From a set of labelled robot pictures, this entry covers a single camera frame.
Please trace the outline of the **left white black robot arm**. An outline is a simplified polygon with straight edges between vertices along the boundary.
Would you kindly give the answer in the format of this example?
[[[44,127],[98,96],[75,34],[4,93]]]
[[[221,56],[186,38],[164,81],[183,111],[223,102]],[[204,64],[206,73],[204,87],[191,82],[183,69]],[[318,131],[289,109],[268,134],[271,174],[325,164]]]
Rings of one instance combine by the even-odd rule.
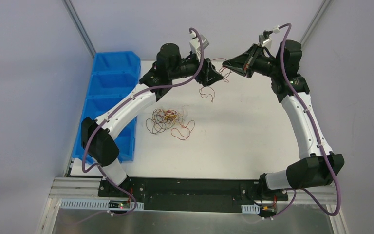
[[[190,54],[182,58],[178,45],[166,43],[161,46],[152,67],[139,80],[135,88],[107,112],[81,122],[80,144],[84,157],[90,155],[104,177],[110,180],[110,190],[117,197],[124,197],[129,191],[127,173],[118,156],[120,150],[115,139],[121,131],[147,107],[159,101],[171,88],[175,79],[195,80],[204,87],[223,79],[215,71],[211,60],[203,53],[208,43],[190,43]]]

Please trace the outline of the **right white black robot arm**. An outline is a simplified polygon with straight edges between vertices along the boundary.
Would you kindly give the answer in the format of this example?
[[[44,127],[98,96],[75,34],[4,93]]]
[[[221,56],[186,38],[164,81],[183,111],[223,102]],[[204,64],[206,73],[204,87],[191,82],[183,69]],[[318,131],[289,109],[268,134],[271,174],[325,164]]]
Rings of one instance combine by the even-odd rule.
[[[334,153],[317,123],[309,86],[298,72],[301,57],[301,44],[286,40],[275,57],[253,44],[243,54],[222,63],[224,68],[243,77],[250,78],[254,73],[269,77],[295,133],[300,159],[285,170],[260,175],[257,194],[264,200],[283,189],[330,185],[344,166],[342,154]]]

